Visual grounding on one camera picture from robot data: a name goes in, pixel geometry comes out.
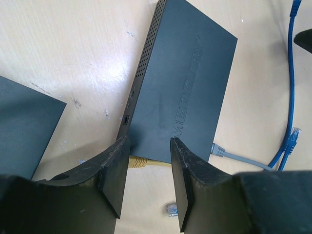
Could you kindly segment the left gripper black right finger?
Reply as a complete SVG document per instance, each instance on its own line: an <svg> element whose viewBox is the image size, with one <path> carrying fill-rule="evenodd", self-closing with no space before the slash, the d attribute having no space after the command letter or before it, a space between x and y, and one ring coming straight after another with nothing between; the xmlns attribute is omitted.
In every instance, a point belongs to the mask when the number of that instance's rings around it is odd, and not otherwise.
<svg viewBox="0 0 312 234"><path fill-rule="evenodd" d="M172 138L180 231L185 234L309 234L311 171L230 175Z"/></svg>

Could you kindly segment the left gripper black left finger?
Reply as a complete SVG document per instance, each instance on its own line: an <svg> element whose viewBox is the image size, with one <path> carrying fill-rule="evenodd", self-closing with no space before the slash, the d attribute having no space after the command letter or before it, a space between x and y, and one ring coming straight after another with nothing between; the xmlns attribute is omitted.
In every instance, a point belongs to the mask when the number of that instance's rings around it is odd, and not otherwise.
<svg viewBox="0 0 312 234"><path fill-rule="evenodd" d="M0 178L3 234L112 234L120 219L130 154L124 136L51 180Z"/></svg>

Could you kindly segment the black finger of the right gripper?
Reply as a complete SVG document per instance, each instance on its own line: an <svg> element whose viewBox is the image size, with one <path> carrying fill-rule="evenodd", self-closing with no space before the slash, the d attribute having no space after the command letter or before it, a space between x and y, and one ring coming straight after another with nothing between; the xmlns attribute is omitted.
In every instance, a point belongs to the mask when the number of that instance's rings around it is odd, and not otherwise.
<svg viewBox="0 0 312 234"><path fill-rule="evenodd" d="M304 50L312 53L312 29L308 29L298 33L294 37L294 43Z"/></svg>

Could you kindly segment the black network switch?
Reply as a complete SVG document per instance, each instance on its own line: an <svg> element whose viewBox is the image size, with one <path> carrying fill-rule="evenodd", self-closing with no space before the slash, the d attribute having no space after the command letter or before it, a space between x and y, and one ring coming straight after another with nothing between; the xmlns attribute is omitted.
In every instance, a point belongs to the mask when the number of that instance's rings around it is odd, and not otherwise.
<svg viewBox="0 0 312 234"><path fill-rule="evenodd" d="M118 132L132 156L170 163L177 137L209 158L236 45L189 2L157 2Z"/></svg>
<svg viewBox="0 0 312 234"><path fill-rule="evenodd" d="M0 78L0 173L31 179L66 103Z"/></svg>

